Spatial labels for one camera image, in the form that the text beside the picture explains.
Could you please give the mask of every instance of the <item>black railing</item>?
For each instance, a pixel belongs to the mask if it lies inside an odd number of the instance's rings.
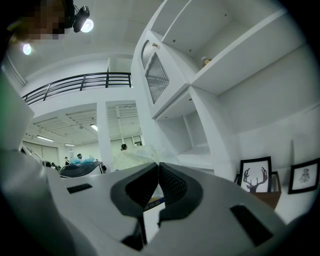
[[[24,95],[22,99],[30,105],[38,101],[45,101],[57,94],[75,90],[83,91],[94,87],[131,88],[131,73],[103,72],[75,75],[41,86]]]

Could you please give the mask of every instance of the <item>black picture frame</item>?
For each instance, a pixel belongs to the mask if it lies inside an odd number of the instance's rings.
[[[244,164],[246,163],[255,163],[255,162],[268,162],[268,187],[267,192],[271,191],[271,184],[272,184],[272,165],[271,165],[271,156],[255,158],[255,159],[248,159],[248,160],[241,160],[240,162],[240,173],[237,179],[237,184],[241,186],[243,175],[244,175]]]
[[[314,165],[314,164],[317,164],[315,185],[310,186],[310,187],[306,187],[306,188],[302,188],[302,189],[293,189],[294,178],[295,178],[295,170],[299,169],[299,168],[311,166],[311,165]],[[318,184],[319,184],[319,174],[320,174],[320,158],[317,158],[317,159],[314,159],[314,160],[311,160],[311,161],[308,161],[308,162],[303,162],[303,163],[292,165],[291,166],[291,173],[290,173],[290,182],[289,182],[288,194],[298,194],[298,193],[304,193],[304,192],[309,192],[309,191],[316,190],[318,188]]]

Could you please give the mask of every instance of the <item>vent grille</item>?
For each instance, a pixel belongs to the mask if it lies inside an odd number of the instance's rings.
[[[153,103],[156,103],[157,99],[164,92],[170,82],[169,77],[156,53],[150,63],[150,69],[146,74],[146,79],[149,85],[152,101]]]
[[[146,68],[146,65],[149,61],[149,58],[151,57],[151,54],[153,52],[153,47],[152,44],[150,43],[150,41],[146,41],[143,48],[142,48],[142,52],[141,52],[141,60],[142,60],[142,64],[143,64],[143,68]]]

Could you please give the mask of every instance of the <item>picture frame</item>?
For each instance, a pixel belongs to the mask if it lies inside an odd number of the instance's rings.
[[[271,156],[241,160],[237,184],[250,193],[270,192],[272,184]]]
[[[316,190],[319,184],[320,158],[291,166],[288,194]]]

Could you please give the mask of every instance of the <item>fluorescent light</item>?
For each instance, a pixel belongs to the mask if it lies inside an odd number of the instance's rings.
[[[84,32],[84,33],[88,33],[93,28],[94,28],[94,22],[91,19],[87,18],[85,23],[83,24],[83,26],[81,28],[81,31]]]
[[[45,137],[41,137],[41,136],[37,136],[37,138],[43,139],[43,140],[46,140],[46,141],[50,141],[50,142],[54,142],[53,139],[49,139],[49,138],[45,138]]]
[[[22,50],[25,55],[29,55],[31,53],[32,49],[31,49],[30,44],[26,43],[23,45]]]
[[[98,127],[95,124],[90,124],[90,126],[95,129],[96,131],[98,131]]]

